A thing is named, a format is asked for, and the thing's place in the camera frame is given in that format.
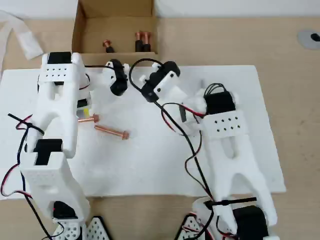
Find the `red wire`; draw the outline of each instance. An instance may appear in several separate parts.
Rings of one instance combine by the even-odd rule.
[[[180,103],[174,103],[174,104],[183,107],[185,110],[187,110],[188,112],[190,112],[190,113],[192,113],[193,115],[196,115],[196,116],[198,116],[198,117],[204,117],[204,116],[205,116],[205,114],[202,114],[202,113],[193,111],[192,109],[190,109],[190,108],[188,108],[188,107],[186,107],[186,106],[184,106],[184,105],[182,105],[182,104],[180,104]],[[165,122],[165,124],[166,124],[172,131],[176,132],[176,131],[174,130],[174,128],[170,125],[170,123],[166,120],[163,111],[161,111],[161,116],[162,116],[162,119],[163,119],[163,121]]]
[[[6,174],[4,175],[4,178],[3,178],[3,180],[2,180],[1,187],[0,187],[1,195],[5,196],[5,195],[3,194],[3,191],[4,191],[4,188],[5,188],[6,181],[8,180],[8,177],[9,177],[10,173],[11,173],[17,166],[19,166],[18,163],[16,163],[16,164],[13,165],[12,167],[10,167],[10,169],[9,169],[9,170],[6,172]],[[23,195],[25,195],[25,196],[27,196],[27,197],[29,197],[29,198],[32,199],[31,195],[30,195],[30,194],[27,194],[27,193],[24,192],[24,191],[16,190],[15,192],[16,192],[16,193],[19,193],[19,194],[23,194]]]
[[[28,119],[30,119],[32,117],[32,114],[31,115],[29,115],[29,116],[27,116],[25,119],[23,119],[23,121],[27,121]],[[23,122],[21,121],[21,122],[19,122],[16,126],[15,126],[15,129],[17,129],[17,130],[26,130],[25,128],[23,128],[23,127],[19,127],[21,124],[23,124]]]

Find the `perforated plate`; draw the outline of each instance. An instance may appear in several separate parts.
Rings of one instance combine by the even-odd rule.
[[[176,240],[184,240],[197,236],[198,232],[201,231],[202,227],[199,226],[194,216],[188,216],[181,226],[181,231]],[[202,234],[199,240],[206,240],[205,234]]]
[[[61,224],[64,226],[64,231],[63,228],[59,225],[52,236],[56,236],[60,234],[62,231],[63,233],[59,236],[53,237],[53,240],[77,240],[81,239],[79,238],[79,233],[81,231],[81,227],[85,229],[87,226],[83,224],[81,227],[79,227],[79,224],[77,223],[72,223],[72,222],[61,222]],[[82,239],[84,240],[86,231],[81,231],[82,234]]]
[[[87,240],[111,240],[99,217],[92,218],[86,231]]]
[[[246,119],[241,110],[205,116],[201,124],[211,140],[248,133]]]

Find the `white foam board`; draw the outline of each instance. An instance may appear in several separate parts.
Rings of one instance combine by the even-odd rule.
[[[150,70],[149,67],[137,67],[133,77]],[[269,189],[272,192],[284,192],[284,178],[256,68],[181,66],[180,70],[181,88],[188,93],[198,90],[200,80],[204,80],[207,84],[223,83],[229,91],[239,95],[258,166]],[[16,163],[23,135],[23,131],[15,130],[17,122],[7,114],[12,113],[20,118],[32,114],[37,99],[38,72],[38,69],[18,69],[3,73],[0,84],[1,179],[8,168]],[[191,155],[186,140],[165,125],[156,106],[148,103],[132,86],[121,97],[112,96],[106,88],[97,89],[92,95],[92,100],[97,103],[96,113],[101,115],[99,124],[129,130],[131,135],[129,140],[121,140],[95,130],[92,122],[79,124],[76,155],[68,162],[86,196],[205,195],[184,170],[184,161]],[[61,135],[58,121],[55,119],[49,126],[46,138]],[[199,136],[192,137],[191,141],[197,148]],[[24,160],[24,154],[21,155],[21,161]],[[198,158],[209,179],[204,150]],[[195,164],[190,164],[189,168],[199,178]],[[21,187],[21,176],[17,169],[10,176],[6,191]],[[245,194],[250,191],[236,181],[232,192]],[[21,197],[20,194],[11,196],[14,199]]]

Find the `table surface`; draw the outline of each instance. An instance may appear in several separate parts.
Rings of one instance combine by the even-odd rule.
[[[27,20],[45,52],[68,51],[72,20]],[[316,239],[320,217],[320,51],[303,49],[302,29],[319,31],[320,18],[167,18],[158,26],[162,61],[179,65],[255,65],[282,167],[286,193],[274,194],[275,228],[283,240]],[[11,34],[4,69],[38,68],[25,60]],[[92,198],[115,240],[172,240],[195,199],[184,196]],[[23,200],[0,202],[4,239],[44,234]],[[44,219],[47,228],[55,227]]]

